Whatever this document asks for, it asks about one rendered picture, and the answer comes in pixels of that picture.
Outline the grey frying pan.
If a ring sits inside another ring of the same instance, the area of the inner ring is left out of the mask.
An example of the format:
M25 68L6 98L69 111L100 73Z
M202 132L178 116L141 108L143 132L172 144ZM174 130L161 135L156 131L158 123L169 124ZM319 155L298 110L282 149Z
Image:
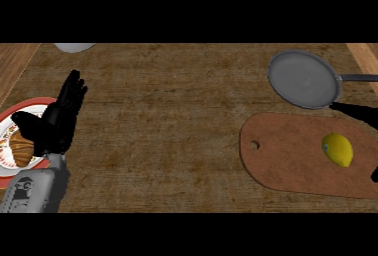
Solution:
M378 82L378 74L338 74L316 54L285 50L268 61L267 79L288 103L304 109L321 109L339 99L344 82Z

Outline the red-rimmed white plate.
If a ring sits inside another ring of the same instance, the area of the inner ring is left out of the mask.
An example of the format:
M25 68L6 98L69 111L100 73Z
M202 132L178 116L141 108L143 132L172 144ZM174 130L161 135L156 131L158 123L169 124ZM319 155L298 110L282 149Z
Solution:
M23 169L45 168L48 161L41 157L32 157L25 167L17 167L8 140L13 133L19 130L10 116L14 112L23 111L35 116L41 116L42 112L56 99L50 97L31 98L14 104L6 111L0 113L0 181L6 182Z

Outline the brown croissant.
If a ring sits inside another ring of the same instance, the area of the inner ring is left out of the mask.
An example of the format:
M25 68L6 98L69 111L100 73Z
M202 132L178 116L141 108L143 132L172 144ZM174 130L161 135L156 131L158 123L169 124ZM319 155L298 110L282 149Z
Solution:
M26 167L34 155L34 142L25 139L16 131L8 140L13 160L17 167Z

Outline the yellow lemon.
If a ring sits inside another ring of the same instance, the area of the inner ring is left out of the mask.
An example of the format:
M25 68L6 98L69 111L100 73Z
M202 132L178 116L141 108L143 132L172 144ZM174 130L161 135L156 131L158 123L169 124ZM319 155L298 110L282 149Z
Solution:
M352 147L348 139L336 133L329 133L321 139L321 151L327 159L339 166L348 167L352 160Z

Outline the brown wooden cutting board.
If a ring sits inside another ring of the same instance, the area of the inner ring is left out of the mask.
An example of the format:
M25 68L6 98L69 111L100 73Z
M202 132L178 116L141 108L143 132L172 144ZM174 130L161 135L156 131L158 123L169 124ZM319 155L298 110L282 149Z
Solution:
M352 146L352 160L341 167L321 151L329 133L344 135ZM378 139L358 124L339 118L258 113L246 120L239 137L240 158L255 181L270 189L378 198Z

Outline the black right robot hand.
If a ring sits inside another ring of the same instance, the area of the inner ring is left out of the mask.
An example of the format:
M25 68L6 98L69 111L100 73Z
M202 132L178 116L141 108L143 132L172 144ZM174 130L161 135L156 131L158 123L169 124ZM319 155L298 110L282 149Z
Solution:
M378 130L378 108L339 102L333 102L329 105L329 108L363 121L375 130Z

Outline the white round bowl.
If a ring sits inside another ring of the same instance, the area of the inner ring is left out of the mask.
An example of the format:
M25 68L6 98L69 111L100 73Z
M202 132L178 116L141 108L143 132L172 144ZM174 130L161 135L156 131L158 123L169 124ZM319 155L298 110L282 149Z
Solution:
M54 46L62 52L78 53L94 46L94 43L56 43Z

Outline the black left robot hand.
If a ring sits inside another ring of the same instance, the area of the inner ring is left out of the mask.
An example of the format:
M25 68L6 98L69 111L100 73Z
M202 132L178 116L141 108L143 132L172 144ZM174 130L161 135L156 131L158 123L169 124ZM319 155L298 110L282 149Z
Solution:
M17 111L11 121L19 127L22 137L34 142L34 156L63 154L72 143L76 116L82 105L87 86L79 72L72 70L63 82L57 99L48 104L42 115Z

